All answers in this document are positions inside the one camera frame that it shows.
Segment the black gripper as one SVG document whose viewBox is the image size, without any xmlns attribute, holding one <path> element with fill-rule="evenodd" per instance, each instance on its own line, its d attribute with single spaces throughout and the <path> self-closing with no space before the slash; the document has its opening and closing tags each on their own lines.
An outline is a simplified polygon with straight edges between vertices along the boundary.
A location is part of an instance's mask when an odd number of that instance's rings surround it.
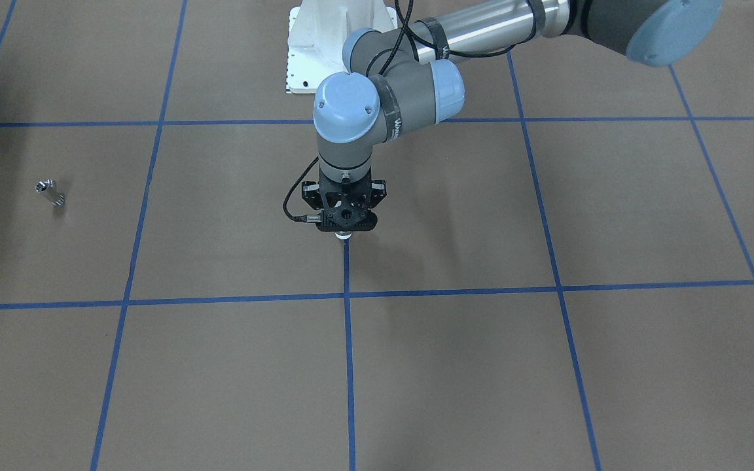
<svg viewBox="0 0 754 471">
<path fill-rule="evenodd" d="M 375 206 L 387 196 L 385 180 L 369 177 L 341 184 L 320 177 L 319 182 L 302 183 L 302 199 L 317 211 L 306 215 L 306 223 L 320 232 L 370 232 L 379 221 Z"/>
</svg>

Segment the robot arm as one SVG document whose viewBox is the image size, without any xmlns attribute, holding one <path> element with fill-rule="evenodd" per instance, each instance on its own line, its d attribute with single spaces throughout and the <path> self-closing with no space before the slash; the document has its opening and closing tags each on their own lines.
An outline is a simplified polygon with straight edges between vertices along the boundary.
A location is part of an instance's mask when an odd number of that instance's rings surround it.
<svg viewBox="0 0 754 471">
<path fill-rule="evenodd" d="M 317 84 L 312 122 L 317 181 L 299 177 L 311 214 L 282 211 L 293 222 L 345 239 L 378 223 L 385 199 L 374 180 L 374 147 L 458 115 L 465 103 L 459 63 L 508 54 L 536 38 L 574 35 L 649 67 L 672 65 L 714 27 L 721 1 L 487 1 L 397 27 L 363 27 L 341 47 L 343 69 Z"/>
</svg>

